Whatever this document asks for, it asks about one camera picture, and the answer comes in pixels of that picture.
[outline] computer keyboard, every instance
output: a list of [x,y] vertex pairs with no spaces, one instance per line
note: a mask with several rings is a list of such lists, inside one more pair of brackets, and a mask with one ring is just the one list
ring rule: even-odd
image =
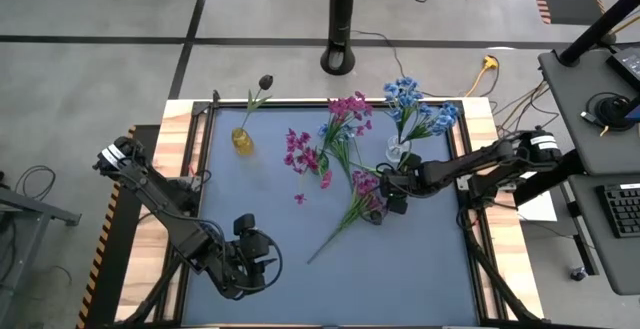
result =
[[640,183],[600,185],[596,193],[617,238],[640,237]]

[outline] yellow vase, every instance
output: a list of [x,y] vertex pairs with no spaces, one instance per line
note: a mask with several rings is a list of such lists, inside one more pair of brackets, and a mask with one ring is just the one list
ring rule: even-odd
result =
[[242,128],[235,128],[231,131],[231,141],[236,148],[236,152],[240,155],[253,154],[253,140],[249,136],[246,130]]

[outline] gray concrete floor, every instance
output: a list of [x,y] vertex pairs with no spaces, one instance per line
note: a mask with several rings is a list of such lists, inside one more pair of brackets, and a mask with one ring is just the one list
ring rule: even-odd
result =
[[[605,6],[615,0],[603,0]],[[0,0],[0,35],[184,37],[195,0]],[[326,37],[328,0],[207,0],[198,37]],[[390,38],[569,42],[585,27],[545,25],[534,0],[355,0],[353,26]],[[621,34],[640,41],[640,25]],[[0,169],[12,183],[34,164],[58,173],[47,202],[83,214],[77,228],[52,223],[25,291],[22,325],[69,328],[76,323],[89,265],[110,192],[109,180],[91,170],[97,152],[132,124],[159,123],[181,46],[0,43]],[[319,68],[321,48],[196,46],[180,98],[244,97],[272,73],[276,97],[340,96],[360,90],[380,96],[398,77],[389,48],[355,48],[356,69],[332,77]],[[398,49],[405,73],[440,95],[467,91],[486,54],[501,63],[489,95],[500,107],[541,80],[537,50]],[[488,90],[493,73],[478,93]],[[556,110],[549,94],[539,107]],[[506,112],[497,116],[501,122]],[[533,111],[521,128],[548,120]],[[563,150],[572,148],[559,118],[547,127]],[[568,324],[633,328],[638,297],[615,295],[604,277],[568,280],[579,265],[573,243],[525,225],[547,317]],[[67,268],[73,284],[48,270]],[[30,300],[30,297],[45,300]]]

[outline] yellow power plug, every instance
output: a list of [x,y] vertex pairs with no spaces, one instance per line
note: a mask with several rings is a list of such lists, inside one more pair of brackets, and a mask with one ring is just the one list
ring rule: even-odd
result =
[[476,78],[475,83],[473,83],[473,86],[471,87],[471,90],[469,90],[467,92],[467,94],[465,94],[465,98],[468,97],[469,95],[471,95],[471,93],[473,93],[474,90],[476,90],[476,87],[478,86],[478,83],[480,82],[480,78],[482,78],[482,76],[484,75],[484,73],[489,70],[489,69],[497,69],[498,68],[498,60],[491,55],[486,55],[484,57],[484,66],[482,67],[482,70],[480,71],[480,74],[478,74],[478,77]]

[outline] blue table surface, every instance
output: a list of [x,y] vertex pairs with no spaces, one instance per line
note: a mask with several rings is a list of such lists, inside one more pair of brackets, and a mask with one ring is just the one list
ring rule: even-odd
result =
[[[283,253],[282,276],[272,287],[240,301],[223,298],[206,274],[190,275],[184,325],[458,325],[477,324],[469,263],[452,186],[428,199],[409,199],[406,215],[390,213],[382,226],[357,221],[310,265],[309,257],[335,229],[351,199],[347,177],[331,160],[333,182],[294,173],[283,163],[288,128],[312,134],[320,145],[327,109],[259,109],[247,131],[255,143],[250,157],[238,156],[231,130],[244,110],[221,109],[213,129],[209,170],[200,217],[218,222],[232,239],[233,221],[253,213],[256,226]],[[358,137],[363,163],[386,162],[393,121],[376,109],[373,130]],[[449,160],[446,136],[418,140],[423,160]],[[355,151],[352,161],[357,160]],[[294,195],[304,192],[303,205]],[[269,281],[277,264],[267,269]]]

